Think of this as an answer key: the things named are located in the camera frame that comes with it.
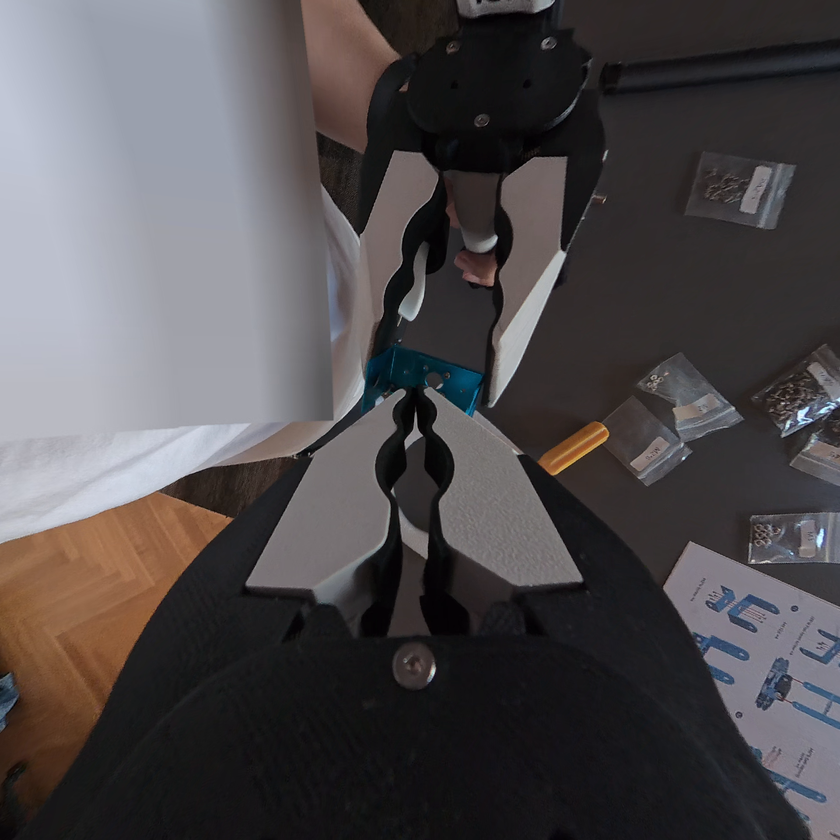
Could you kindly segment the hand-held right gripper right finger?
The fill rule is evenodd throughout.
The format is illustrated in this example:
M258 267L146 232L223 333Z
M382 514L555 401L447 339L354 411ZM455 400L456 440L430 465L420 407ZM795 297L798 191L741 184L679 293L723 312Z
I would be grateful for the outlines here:
M420 605L432 635L468 635L495 604L575 591L581 572L521 453L483 419L416 390L431 501Z

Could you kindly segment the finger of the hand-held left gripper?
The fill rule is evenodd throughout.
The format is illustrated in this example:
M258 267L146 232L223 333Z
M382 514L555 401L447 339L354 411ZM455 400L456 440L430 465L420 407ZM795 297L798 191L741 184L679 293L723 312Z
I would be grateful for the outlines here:
M498 271L501 307L491 334L489 406L516 373L565 261L560 241L566 170L566 157L533 157L501 184L511 246Z
M419 151L366 151L360 180L360 360L395 341L446 251L445 188Z

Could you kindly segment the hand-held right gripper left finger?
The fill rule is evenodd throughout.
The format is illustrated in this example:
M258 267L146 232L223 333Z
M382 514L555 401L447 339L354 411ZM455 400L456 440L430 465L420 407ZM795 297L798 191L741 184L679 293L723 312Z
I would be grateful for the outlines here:
M397 390L311 457L248 592L331 605L353 635L387 635L403 570L393 488L414 414L414 393Z

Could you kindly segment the blue metal u-shaped bracket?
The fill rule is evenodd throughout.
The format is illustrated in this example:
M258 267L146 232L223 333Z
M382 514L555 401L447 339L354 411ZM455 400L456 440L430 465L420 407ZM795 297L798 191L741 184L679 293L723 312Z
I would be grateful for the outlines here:
M364 415L401 389L427 386L472 417L483 374L396 343L367 364L361 413Z

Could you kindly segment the person's left forearm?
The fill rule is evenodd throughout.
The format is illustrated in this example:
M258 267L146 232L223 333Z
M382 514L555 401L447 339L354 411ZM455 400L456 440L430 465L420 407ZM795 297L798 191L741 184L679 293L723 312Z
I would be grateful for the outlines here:
M302 1L316 129L363 153L373 91L399 55L357 1Z

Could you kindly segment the dark grey desk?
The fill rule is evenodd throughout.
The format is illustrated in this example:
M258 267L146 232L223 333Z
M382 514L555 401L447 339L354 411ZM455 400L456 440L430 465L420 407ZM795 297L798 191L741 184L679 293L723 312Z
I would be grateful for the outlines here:
M623 99L601 105L610 204L495 411L529 454L673 351L743 403L838 340L838 72ZM685 215L704 151L796 165L775 229ZM608 455L561 480L522 456L582 589L524 596L521 625L488 635L351 642L290 620L179 710L231 722L213 786L189 782L173 815L206 817L201 838L809 838L665 583L688 544L733 549L751 511L838 490L784 467L755 412L724 436L647 490Z

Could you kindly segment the person's left hand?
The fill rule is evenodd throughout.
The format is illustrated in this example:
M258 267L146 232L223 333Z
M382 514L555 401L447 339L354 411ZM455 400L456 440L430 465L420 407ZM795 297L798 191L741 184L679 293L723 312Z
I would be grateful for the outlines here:
M494 250L484 254L463 249L455 257L455 266L470 285L492 288L497 279L498 264Z

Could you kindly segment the clear zip bag white label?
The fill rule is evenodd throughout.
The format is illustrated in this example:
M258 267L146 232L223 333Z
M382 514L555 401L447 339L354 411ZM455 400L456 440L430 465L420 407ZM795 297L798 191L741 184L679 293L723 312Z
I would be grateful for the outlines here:
M795 452L790 467L839 487L839 418L831 415L819 424Z
M604 447L646 487L663 479L692 454L691 448L634 396L602 423L608 432Z

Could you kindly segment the person in white t-shirt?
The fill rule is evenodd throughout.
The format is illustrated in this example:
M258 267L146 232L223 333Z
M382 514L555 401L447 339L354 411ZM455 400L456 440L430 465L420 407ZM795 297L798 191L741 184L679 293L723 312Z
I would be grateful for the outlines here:
M325 435L361 399L364 376L354 332L360 239L321 188L335 418L238 423L48 437L1 447L1 542L86 519L162 490L196 472L287 457Z

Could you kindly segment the clear zip bag of screws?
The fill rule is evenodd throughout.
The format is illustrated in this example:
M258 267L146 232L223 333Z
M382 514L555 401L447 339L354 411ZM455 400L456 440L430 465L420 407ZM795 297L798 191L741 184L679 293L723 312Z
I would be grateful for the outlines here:
M782 438L800 432L839 406L839 359L822 344L776 377L751 402L771 420Z
M704 151L685 215L772 230L778 225L795 164Z

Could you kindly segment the clear zip bag of nuts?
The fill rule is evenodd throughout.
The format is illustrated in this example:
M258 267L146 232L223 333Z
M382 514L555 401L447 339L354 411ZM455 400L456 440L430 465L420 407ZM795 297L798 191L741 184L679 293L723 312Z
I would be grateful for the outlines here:
M683 353L658 364L636 383L636 388L671 405L675 432L686 444L734 427L743 420L736 407Z

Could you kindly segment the black tube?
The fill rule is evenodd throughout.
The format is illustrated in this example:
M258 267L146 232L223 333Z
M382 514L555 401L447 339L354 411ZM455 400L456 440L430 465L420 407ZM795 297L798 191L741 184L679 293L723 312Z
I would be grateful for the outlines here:
M759 81L839 70L839 40L789 43L698 56L609 62L598 82L606 96Z

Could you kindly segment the printed instruction sheet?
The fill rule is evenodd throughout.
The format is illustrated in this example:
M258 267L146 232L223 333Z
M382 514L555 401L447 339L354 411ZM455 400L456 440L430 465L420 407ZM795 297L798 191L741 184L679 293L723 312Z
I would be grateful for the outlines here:
M838 607L690 543L665 593L812 838L839 838Z

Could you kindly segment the clear zip bag of washers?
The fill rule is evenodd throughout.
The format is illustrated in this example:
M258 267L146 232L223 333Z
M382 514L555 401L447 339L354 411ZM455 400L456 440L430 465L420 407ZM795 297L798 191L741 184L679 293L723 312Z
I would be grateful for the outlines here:
M838 564L838 512L751 516L748 563Z

